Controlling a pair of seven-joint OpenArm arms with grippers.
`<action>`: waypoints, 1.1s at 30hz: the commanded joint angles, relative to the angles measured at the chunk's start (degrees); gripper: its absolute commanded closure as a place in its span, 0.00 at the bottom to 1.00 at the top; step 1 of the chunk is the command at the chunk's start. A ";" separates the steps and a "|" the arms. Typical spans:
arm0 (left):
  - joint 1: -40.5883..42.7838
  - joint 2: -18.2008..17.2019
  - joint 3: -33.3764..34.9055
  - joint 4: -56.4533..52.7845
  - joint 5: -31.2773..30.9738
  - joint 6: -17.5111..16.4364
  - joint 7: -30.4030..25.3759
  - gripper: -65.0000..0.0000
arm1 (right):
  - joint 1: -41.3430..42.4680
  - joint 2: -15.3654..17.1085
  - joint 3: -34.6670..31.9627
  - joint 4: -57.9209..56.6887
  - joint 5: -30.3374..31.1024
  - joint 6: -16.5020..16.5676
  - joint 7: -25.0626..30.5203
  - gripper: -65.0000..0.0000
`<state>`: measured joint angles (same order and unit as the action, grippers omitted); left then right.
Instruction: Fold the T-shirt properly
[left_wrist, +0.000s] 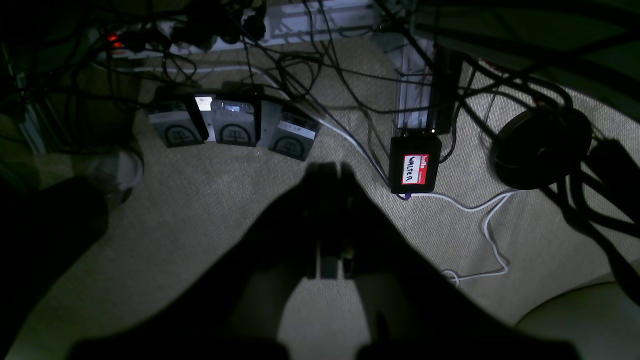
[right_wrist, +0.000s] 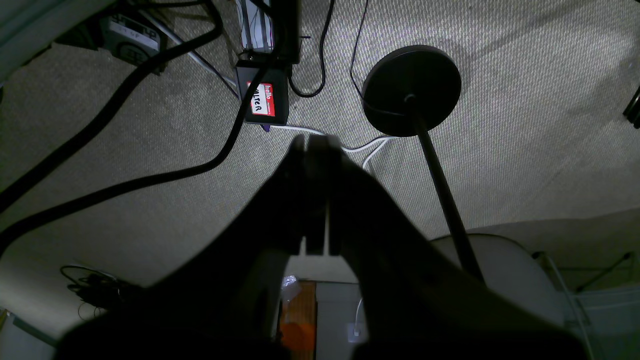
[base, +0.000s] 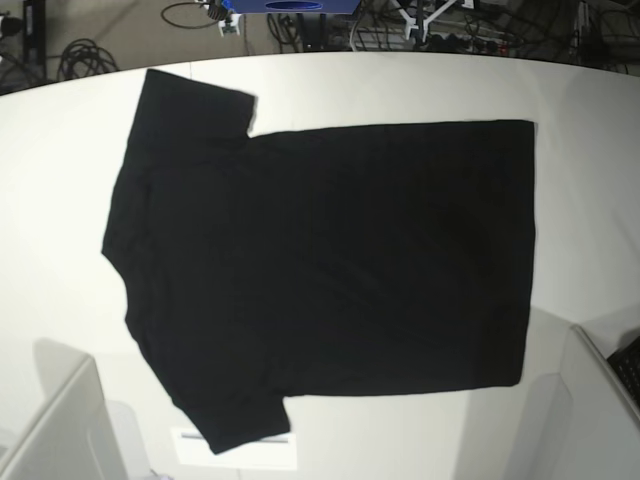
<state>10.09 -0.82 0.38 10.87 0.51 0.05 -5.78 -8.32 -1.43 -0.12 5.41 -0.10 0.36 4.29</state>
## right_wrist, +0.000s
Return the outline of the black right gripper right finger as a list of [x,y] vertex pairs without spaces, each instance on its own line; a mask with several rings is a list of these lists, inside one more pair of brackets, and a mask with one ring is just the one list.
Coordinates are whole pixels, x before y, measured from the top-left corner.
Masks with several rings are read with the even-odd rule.
[[334,136],[311,136],[306,171],[329,208],[329,252],[359,282],[368,339],[354,360],[585,360],[574,335],[442,255]]

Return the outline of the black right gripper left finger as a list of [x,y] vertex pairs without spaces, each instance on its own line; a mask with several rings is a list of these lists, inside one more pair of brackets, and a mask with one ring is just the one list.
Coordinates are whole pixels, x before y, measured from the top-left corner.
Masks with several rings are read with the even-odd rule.
[[272,340],[282,278],[300,250],[306,155],[296,136],[272,176],[206,248],[130,303],[77,326],[61,360],[288,359]]

